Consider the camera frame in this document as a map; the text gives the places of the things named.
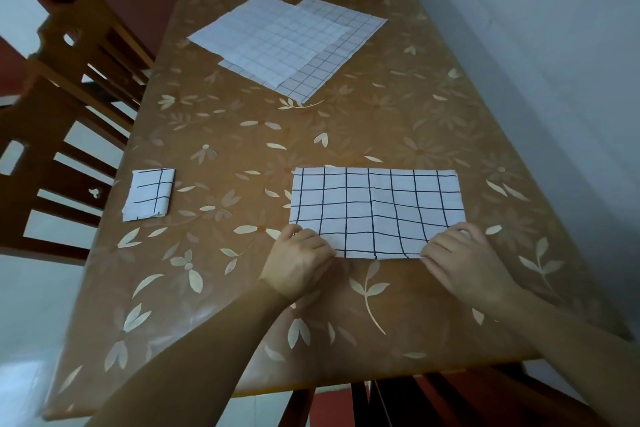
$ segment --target forearm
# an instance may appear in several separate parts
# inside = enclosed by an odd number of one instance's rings
[[[142,367],[87,424],[212,426],[287,301],[258,281]]]
[[[614,426],[640,419],[640,353],[617,336],[571,318],[523,289],[494,317],[523,335]]]

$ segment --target wooden dining table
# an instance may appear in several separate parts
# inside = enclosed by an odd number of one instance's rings
[[[246,1],[175,6],[86,262],[45,418],[93,414],[159,351],[250,288],[289,222],[296,167],[456,170],[467,219],[486,230],[518,284],[625,334],[418,0],[324,0],[388,21],[302,107],[187,39]],[[132,171],[158,167],[176,169],[167,216],[123,222]],[[388,286],[367,295],[354,282]],[[537,357],[421,261],[335,259],[282,312],[235,395]]]

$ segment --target folded napkin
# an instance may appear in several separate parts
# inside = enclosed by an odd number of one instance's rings
[[[173,186],[175,169],[145,169],[133,171],[122,220],[144,220],[165,216]]]

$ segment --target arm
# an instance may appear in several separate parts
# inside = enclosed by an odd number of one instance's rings
[[[422,261],[462,302],[531,342],[604,420],[613,426],[637,425],[640,353],[635,346],[521,289],[483,232],[470,223],[432,238]]]
[[[140,368],[87,426],[215,425],[271,325],[334,255],[316,232],[287,225],[258,282]]]

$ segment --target grid pattern fabric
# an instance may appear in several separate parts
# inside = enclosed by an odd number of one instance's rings
[[[175,169],[133,171],[122,220],[133,221],[165,216],[173,187]]]
[[[297,167],[290,223],[315,230],[339,257],[416,259],[465,220],[455,171]]]
[[[189,39],[277,86],[347,30],[281,0],[249,0]]]
[[[387,21],[322,0],[303,0],[297,7],[322,19],[347,26],[348,29],[336,42],[327,46],[279,85],[270,85],[263,78],[229,60],[220,61],[220,65],[299,103],[305,103]]]

